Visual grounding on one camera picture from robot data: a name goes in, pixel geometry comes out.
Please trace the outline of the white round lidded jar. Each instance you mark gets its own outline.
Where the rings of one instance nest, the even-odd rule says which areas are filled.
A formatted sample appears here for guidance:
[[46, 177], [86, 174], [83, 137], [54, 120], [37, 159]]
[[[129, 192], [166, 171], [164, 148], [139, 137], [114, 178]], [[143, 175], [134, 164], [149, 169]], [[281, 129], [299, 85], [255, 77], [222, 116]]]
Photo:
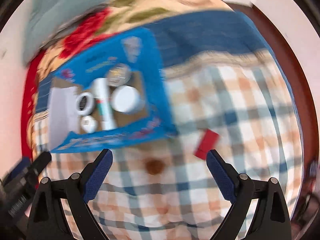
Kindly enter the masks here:
[[120, 86], [111, 95], [111, 106], [119, 113], [133, 114], [144, 108], [145, 101], [136, 88]]

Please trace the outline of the brown walnut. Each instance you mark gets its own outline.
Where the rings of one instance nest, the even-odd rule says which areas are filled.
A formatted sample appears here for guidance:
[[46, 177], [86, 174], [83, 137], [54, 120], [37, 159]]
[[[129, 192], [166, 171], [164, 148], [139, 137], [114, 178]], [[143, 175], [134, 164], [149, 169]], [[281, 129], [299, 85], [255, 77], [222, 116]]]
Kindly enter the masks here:
[[145, 169], [150, 175], [158, 175], [163, 172], [165, 163], [159, 159], [149, 159], [145, 163]]

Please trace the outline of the white tube red band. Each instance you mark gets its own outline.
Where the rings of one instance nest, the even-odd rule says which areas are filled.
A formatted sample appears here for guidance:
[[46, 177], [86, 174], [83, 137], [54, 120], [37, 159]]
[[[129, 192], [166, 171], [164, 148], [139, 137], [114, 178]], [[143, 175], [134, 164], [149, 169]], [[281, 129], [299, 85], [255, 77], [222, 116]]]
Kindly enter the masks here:
[[100, 77], [95, 79], [92, 84], [92, 92], [97, 102], [102, 129], [105, 131], [116, 129], [116, 122], [109, 103], [110, 90], [107, 78]]

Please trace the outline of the white jar black label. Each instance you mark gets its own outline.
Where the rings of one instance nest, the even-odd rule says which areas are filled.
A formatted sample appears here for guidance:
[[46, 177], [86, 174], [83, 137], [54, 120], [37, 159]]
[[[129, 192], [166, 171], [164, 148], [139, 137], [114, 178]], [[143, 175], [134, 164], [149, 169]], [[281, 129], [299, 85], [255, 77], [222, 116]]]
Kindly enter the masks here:
[[95, 109], [95, 98], [90, 92], [81, 93], [76, 97], [76, 112], [79, 116], [91, 115]]

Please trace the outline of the brown wooden bed frame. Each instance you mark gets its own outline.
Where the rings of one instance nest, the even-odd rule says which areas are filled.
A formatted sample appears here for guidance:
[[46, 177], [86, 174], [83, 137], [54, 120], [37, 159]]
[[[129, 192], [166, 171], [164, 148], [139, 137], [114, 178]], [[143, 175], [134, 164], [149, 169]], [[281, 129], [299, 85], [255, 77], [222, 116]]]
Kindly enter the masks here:
[[292, 224], [296, 229], [298, 221], [302, 217], [306, 195], [313, 189], [318, 165], [319, 138], [315, 104], [301, 65], [276, 26], [255, 5], [248, 7], [230, 2], [227, 4], [233, 10], [244, 13], [253, 21], [273, 50], [293, 92], [302, 128], [304, 166], [302, 189], [292, 217]]

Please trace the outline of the grey-blue pillow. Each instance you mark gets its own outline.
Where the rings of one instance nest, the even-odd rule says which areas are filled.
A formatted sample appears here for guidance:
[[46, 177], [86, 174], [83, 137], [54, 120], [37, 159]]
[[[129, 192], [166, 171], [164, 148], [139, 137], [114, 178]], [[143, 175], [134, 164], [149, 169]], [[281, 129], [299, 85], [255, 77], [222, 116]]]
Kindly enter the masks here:
[[24, 29], [22, 60], [25, 65], [40, 48], [51, 43], [80, 19], [106, 7], [108, 0], [33, 0]]

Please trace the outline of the white egg-shaped case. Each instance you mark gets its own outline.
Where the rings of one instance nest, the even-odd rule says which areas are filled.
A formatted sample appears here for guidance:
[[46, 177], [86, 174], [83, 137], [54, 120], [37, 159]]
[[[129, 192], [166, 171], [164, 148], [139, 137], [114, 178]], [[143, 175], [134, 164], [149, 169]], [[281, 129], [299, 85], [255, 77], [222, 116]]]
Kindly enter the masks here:
[[81, 118], [80, 126], [85, 133], [91, 134], [97, 130], [98, 122], [91, 115]]

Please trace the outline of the plaid bed sheet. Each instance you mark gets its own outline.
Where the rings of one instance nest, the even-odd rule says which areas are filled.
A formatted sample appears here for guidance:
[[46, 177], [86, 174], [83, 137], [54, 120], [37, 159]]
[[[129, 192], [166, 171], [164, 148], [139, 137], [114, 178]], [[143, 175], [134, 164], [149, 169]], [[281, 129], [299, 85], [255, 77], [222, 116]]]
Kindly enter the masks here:
[[[238, 172], [276, 178], [293, 212], [303, 169], [299, 119], [283, 71], [256, 29], [231, 9], [205, 10], [112, 37], [137, 28], [155, 37], [176, 133], [109, 148], [113, 164], [88, 204], [106, 236], [207, 239], [214, 233], [230, 204], [194, 155], [206, 129], [220, 136], [215, 148]], [[44, 174], [65, 179], [101, 150], [51, 152]], [[149, 159], [165, 163], [161, 174], [147, 173]]]

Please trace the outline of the silver can gold top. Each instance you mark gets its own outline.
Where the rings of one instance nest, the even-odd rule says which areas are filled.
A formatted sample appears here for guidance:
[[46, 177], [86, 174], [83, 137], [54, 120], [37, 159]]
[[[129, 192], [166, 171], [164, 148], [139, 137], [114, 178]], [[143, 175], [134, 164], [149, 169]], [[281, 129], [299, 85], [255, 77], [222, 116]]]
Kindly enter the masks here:
[[118, 63], [107, 73], [107, 83], [111, 87], [119, 87], [127, 84], [132, 76], [131, 68], [124, 63]]

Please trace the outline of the red rose floral blanket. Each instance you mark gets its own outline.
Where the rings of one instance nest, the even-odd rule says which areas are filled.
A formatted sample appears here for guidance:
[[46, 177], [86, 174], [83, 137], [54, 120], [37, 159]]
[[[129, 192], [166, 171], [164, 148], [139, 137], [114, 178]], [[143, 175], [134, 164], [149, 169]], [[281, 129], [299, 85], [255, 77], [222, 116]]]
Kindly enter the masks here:
[[108, 0], [106, 7], [90, 13], [55, 36], [39, 49], [31, 61], [25, 81], [22, 114], [22, 155], [32, 158], [42, 135], [35, 129], [35, 105], [40, 100], [39, 86], [48, 74], [74, 55], [129, 29], [170, 16], [205, 10], [228, 11], [223, 0]]

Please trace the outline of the red rectangular block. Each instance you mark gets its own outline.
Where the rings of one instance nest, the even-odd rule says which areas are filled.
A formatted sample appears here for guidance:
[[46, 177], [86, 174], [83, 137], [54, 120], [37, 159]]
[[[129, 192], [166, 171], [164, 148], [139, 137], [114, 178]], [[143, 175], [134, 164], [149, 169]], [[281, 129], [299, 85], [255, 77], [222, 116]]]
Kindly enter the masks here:
[[219, 137], [220, 136], [214, 131], [206, 129], [203, 136], [201, 137], [196, 151], [194, 152], [195, 157], [201, 160], [206, 160], [207, 153], [210, 150], [215, 149], [215, 145], [217, 144]]

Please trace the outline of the blue cardboard milk box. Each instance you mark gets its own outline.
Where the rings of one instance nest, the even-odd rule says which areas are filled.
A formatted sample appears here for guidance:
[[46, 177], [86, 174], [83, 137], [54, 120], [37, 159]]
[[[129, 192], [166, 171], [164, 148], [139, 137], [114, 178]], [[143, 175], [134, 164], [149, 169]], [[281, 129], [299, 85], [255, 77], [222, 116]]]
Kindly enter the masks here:
[[[132, 76], [124, 86], [136, 88], [145, 101], [141, 111], [123, 114], [112, 106], [116, 129], [105, 131], [95, 99], [91, 116], [98, 122], [94, 133], [85, 133], [76, 112], [76, 97], [92, 92], [93, 81], [106, 78], [106, 73], [118, 63], [127, 64]], [[176, 133], [161, 70], [163, 62], [152, 32], [137, 28], [99, 42], [65, 62], [51, 72], [39, 86], [40, 100], [35, 120], [41, 144], [53, 153], [98, 151], [121, 148], [163, 139]], [[111, 95], [117, 87], [108, 86]]]

